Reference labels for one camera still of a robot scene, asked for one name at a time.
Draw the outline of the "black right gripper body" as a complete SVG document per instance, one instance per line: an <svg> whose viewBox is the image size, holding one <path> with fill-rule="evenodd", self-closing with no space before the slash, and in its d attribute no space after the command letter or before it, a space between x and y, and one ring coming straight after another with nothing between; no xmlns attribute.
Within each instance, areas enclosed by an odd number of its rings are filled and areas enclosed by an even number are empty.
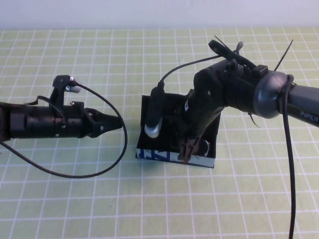
<svg viewBox="0 0 319 239"><path fill-rule="evenodd" d="M212 90L190 90L186 95L174 95L171 123L178 142L201 138L212 127L218 130L220 100Z"/></svg>

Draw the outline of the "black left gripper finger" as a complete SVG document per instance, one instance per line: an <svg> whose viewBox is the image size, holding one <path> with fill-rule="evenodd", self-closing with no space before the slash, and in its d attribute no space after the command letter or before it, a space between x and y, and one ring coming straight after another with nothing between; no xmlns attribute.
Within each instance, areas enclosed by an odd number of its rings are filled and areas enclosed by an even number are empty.
<svg viewBox="0 0 319 239"><path fill-rule="evenodd" d="M107 133L113 130L121 129L122 127L123 127L122 125L100 125L99 135L102 135L104 133Z"/></svg>
<svg viewBox="0 0 319 239"><path fill-rule="evenodd" d="M106 126L122 126L121 119L118 116L99 113L98 121Z"/></svg>

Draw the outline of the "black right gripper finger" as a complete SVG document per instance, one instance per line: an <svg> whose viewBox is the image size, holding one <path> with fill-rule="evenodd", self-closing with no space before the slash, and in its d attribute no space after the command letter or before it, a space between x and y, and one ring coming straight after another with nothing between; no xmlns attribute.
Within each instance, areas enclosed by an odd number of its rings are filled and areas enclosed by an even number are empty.
<svg viewBox="0 0 319 239"><path fill-rule="evenodd" d="M188 159L188 160L190 160L192 154L198 150L199 141L200 141L200 137L199 137L199 136L196 136L196 137L188 137L188 138L187 138L187 152L186 152L186 156L187 156L187 159Z"/></svg>
<svg viewBox="0 0 319 239"><path fill-rule="evenodd" d="M188 157L188 146L184 140L179 141L179 155L178 160L189 160Z"/></svg>

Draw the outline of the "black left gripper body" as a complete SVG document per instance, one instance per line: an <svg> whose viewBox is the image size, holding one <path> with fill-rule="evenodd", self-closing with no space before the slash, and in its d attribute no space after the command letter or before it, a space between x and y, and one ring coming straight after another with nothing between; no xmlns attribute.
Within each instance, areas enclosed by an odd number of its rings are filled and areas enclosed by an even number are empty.
<svg viewBox="0 0 319 239"><path fill-rule="evenodd" d="M100 135L98 111L84 107L83 102L51 108L53 112L53 137L96 138Z"/></svg>

